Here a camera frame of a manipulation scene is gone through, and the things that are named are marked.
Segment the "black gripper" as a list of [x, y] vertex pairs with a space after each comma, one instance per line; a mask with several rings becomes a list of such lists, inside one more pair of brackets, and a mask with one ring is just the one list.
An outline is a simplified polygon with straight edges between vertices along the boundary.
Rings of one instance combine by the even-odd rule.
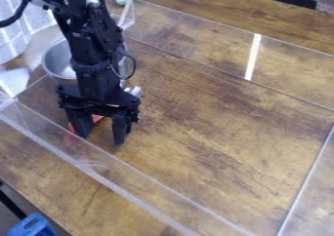
[[113, 143], [125, 142], [132, 123], [138, 120], [138, 98], [121, 88], [118, 66], [109, 62], [72, 63], [76, 82], [57, 87], [58, 105], [65, 110], [73, 133], [85, 138], [93, 115], [112, 119]]

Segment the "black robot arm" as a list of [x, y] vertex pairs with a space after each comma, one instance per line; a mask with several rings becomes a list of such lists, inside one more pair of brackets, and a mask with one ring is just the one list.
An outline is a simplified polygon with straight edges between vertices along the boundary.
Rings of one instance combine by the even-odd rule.
[[122, 28], [110, 17], [105, 0], [21, 0], [13, 15], [0, 20], [9, 26], [32, 4], [49, 11], [69, 45], [69, 65], [77, 82], [56, 88], [74, 133], [86, 137], [94, 115], [112, 119], [113, 143], [120, 145], [138, 121], [140, 99], [121, 88], [133, 75], [120, 71], [120, 59], [133, 56], [124, 46]]

